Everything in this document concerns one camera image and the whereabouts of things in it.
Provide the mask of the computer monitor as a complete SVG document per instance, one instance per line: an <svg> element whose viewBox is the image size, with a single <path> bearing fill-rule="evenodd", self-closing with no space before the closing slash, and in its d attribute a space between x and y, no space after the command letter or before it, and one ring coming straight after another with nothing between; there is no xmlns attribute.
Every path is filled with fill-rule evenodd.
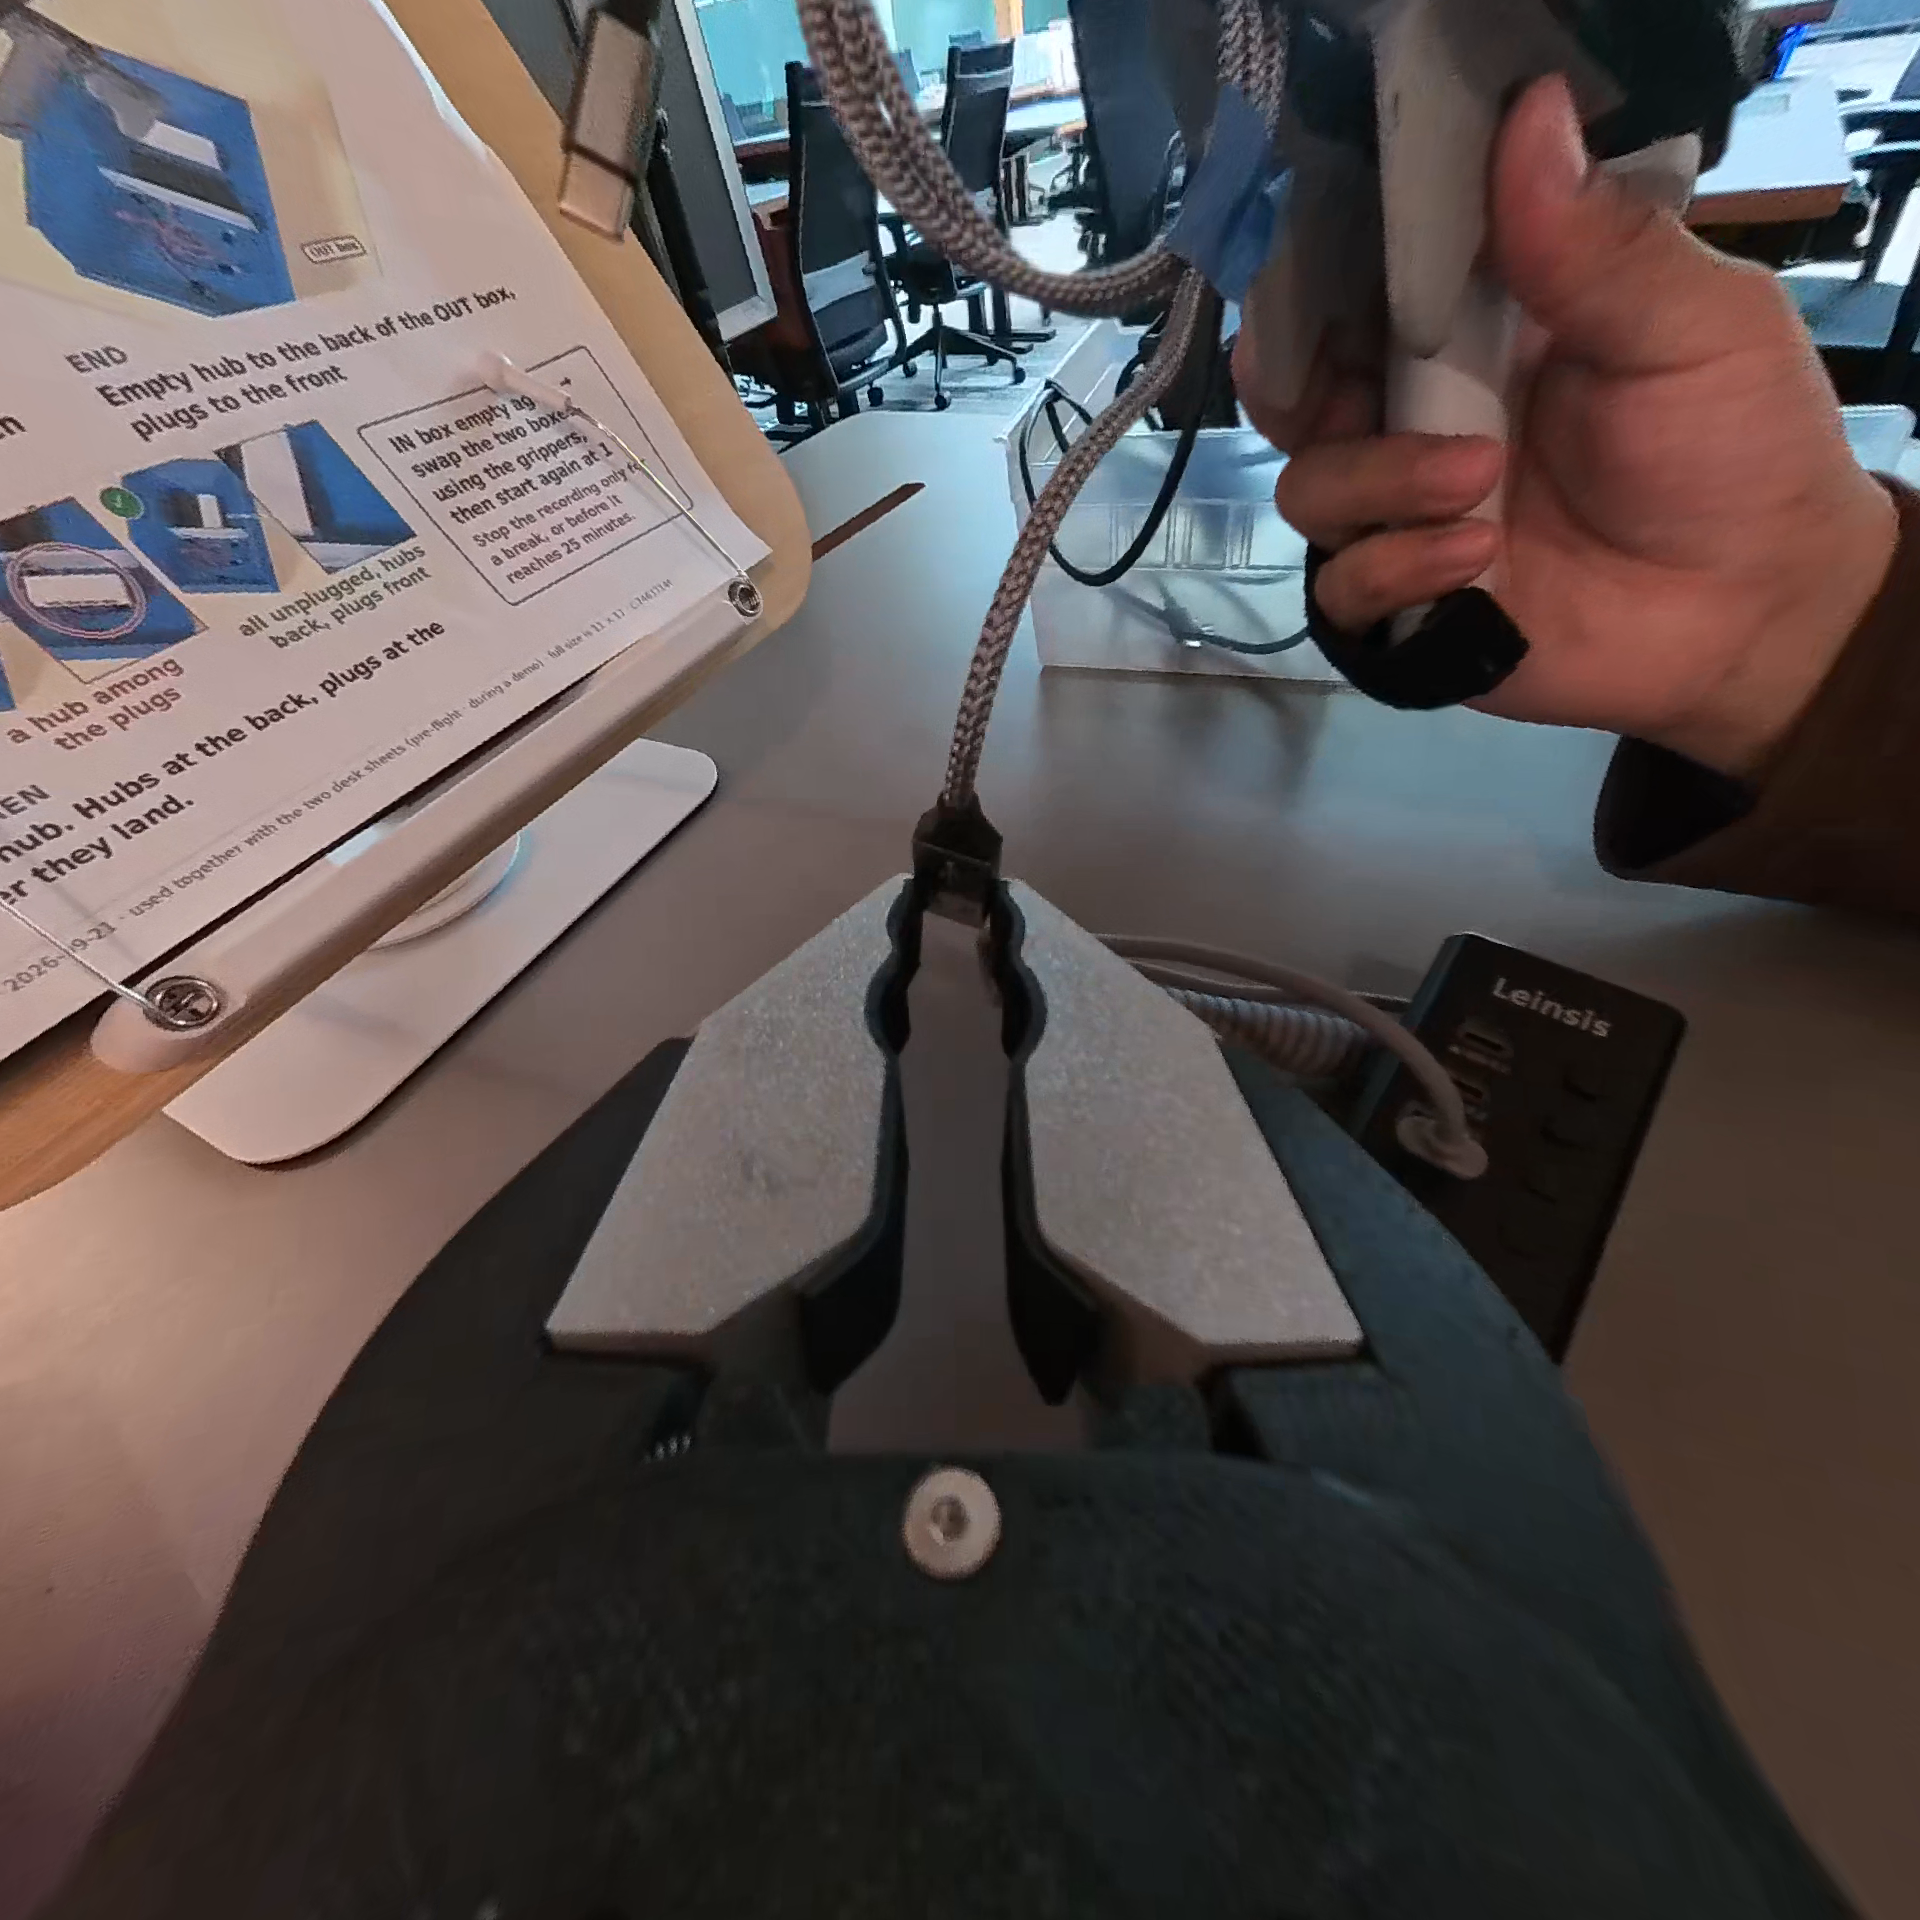
<svg viewBox="0 0 1920 1920"><path fill-rule="evenodd" d="M722 90L693 2L646 4L655 24L653 119L638 234L722 369L776 313Z"/></svg>

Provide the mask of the black office chair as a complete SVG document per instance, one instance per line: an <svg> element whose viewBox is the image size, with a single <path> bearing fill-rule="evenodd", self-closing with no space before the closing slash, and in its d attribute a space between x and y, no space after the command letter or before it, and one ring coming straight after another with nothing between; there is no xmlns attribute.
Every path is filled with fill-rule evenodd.
<svg viewBox="0 0 1920 1920"><path fill-rule="evenodd" d="M1085 113L1091 266L1119 265L1160 238L1184 196L1189 146L1212 97L1212 4L1070 2Z"/></svg>
<svg viewBox="0 0 1920 1920"><path fill-rule="evenodd" d="M948 48L940 140L967 190L997 178L1014 74L1016 39Z"/></svg>
<svg viewBox="0 0 1920 1920"><path fill-rule="evenodd" d="M1024 384L1016 348L967 327L948 327L944 309L978 309L988 282L957 266L925 234L885 253L879 206L848 135L813 70L786 70L786 224L784 255L799 296L799 369L776 412L788 439L821 431L859 404L879 404L879 377L930 365L932 404L944 412L946 365L956 353L1007 365Z"/></svg>

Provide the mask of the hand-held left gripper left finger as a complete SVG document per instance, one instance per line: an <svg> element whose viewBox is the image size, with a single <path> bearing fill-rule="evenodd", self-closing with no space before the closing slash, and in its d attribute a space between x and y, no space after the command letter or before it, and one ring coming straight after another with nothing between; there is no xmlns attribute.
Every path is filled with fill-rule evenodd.
<svg viewBox="0 0 1920 1920"><path fill-rule="evenodd" d="M547 1324L566 1354L830 1396L903 1292L910 878L886 879L687 1041Z"/></svg>

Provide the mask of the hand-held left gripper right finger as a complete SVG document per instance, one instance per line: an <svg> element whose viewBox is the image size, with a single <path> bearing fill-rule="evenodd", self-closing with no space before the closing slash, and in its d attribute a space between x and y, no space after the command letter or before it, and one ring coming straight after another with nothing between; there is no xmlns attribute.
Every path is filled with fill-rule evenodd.
<svg viewBox="0 0 1920 1920"><path fill-rule="evenodd" d="M983 944L1007 1062L1006 1303L1043 1400L1357 1357L1360 1321L1215 1034L1016 879Z"/></svg>

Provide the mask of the printed instruction sheet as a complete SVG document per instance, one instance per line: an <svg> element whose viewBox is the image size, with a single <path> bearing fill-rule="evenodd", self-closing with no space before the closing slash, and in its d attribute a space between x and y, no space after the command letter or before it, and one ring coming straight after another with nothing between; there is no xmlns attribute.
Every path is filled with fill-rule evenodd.
<svg viewBox="0 0 1920 1920"><path fill-rule="evenodd" d="M766 543L384 4L5 4L3 1044Z"/></svg>

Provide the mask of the blue tape piece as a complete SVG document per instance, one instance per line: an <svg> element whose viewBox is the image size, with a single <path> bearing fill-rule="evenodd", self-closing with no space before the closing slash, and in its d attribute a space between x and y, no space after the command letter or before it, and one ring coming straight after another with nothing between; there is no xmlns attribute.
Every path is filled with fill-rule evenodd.
<svg viewBox="0 0 1920 1920"><path fill-rule="evenodd" d="M1228 82L1200 161L1184 178L1184 194L1166 245L1228 303L1240 303L1276 241L1290 194L1290 166L1272 128L1248 90Z"/></svg>

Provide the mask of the clear plastic box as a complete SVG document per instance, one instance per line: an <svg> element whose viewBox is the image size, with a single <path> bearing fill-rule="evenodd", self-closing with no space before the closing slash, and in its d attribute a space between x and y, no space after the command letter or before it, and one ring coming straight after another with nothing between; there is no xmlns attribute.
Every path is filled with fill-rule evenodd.
<svg viewBox="0 0 1920 1920"><path fill-rule="evenodd" d="M1094 322L1002 436L1016 524L1117 391L1141 334ZM1915 412L1842 406L1861 466L1915 486ZM1182 431L1139 423L1092 470L1054 536L1067 561L1114 569L1141 536ZM1213 677L1352 689L1306 634L1306 538L1272 505L1283 457L1245 423L1202 428L1142 554L1117 581L1078 583L1044 557L1027 610L1044 668Z"/></svg>

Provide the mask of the black usb hub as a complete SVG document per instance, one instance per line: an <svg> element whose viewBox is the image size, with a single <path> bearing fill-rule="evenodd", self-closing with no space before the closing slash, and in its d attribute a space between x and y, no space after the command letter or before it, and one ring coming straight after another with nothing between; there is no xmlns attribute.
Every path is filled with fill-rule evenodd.
<svg viewBox="0 0 1920 1920"><path fill-rule="evenodd" d="M1355 1081L1349 1130L1560 1361L1688 1024L1479 933L1443 942L1402 1020L1460 1093L1488 1166L1460 1180L1410 1151L1402 1124L1423 1095L1389 1058Z"/></svg>

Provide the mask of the wooden office desk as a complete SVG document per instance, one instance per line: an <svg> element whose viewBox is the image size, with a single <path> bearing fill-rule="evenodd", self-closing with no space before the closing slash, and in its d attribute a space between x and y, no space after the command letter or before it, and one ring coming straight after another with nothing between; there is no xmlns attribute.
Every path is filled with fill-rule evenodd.
<svg viewBox="0 0 1920 1920"><path fill-rule="evenodd" d="M1768 229L1834 216L1853 185L1839 88L1823 68L1779 74L1799 21L1755 15L1743 64L1755 85L1734 110L1718 159L1696 180L1686 225Z"/></svg>

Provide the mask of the person's right hand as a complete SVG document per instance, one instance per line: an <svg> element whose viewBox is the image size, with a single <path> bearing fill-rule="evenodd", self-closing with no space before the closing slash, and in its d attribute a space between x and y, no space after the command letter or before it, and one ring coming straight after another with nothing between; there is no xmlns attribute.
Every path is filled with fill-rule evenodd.
<svg viewBox="0 0 1920 1920"><path fill-rule="evenodd" d="M1286 455L1276 502L1366 633L1491 578L1527 657L1480 706L1751 777L1831 673L1898 553L1774 277L1594 169L1567 85L1504 113L1494 274L1523 327L1506 444L1388 436L1376 350L1324 342L1298 397L1244 320L1238 404Z"/></svg>

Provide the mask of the person's right forearm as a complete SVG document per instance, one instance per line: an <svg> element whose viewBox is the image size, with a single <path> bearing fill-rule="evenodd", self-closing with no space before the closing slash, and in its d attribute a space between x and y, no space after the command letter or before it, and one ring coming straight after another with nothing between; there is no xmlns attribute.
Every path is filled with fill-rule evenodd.
<svg viewBox="0 0 1920 1920"><path fill-rule="evenodd" d="M1622 737L1594 813L1620 879L1918 918L1918 493L1884 474L1900 536L1828 677L1751 777Z"/></svg>

